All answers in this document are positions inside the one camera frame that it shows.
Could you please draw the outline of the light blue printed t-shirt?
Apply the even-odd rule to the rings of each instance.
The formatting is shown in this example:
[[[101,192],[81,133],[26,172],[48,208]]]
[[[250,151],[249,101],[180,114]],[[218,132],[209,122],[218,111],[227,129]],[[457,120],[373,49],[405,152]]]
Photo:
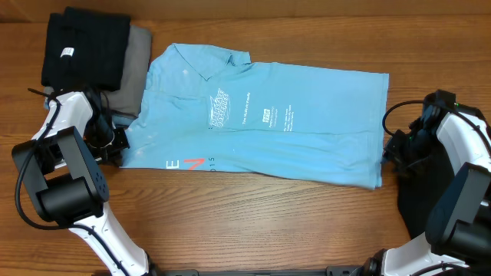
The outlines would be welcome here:
[[[376,189],[389,77],[172,44],[127,128],[129,169],[261,173]]]

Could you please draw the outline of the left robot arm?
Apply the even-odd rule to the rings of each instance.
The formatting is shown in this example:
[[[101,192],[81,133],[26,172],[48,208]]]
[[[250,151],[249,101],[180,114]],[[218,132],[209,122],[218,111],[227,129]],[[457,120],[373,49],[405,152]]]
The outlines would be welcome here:
[[[91,88],[56,90],[46,96],[42,128],[12,149],[18,170],[15,206],[20,217],[41,230],[67,229],[83,239],[112,275],[159,275],[114,216],[99,165],[120,165],[128,147],[101,96]]]

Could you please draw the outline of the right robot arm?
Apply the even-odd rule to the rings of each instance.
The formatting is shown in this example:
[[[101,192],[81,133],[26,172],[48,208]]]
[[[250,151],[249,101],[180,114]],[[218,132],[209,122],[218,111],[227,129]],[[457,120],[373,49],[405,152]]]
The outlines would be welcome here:
[[[490,126],[476,107],[437,90],[397,130],[383,159],[397,174],[397,207],[411,240],[382,249],[354,275],[490,273]]]

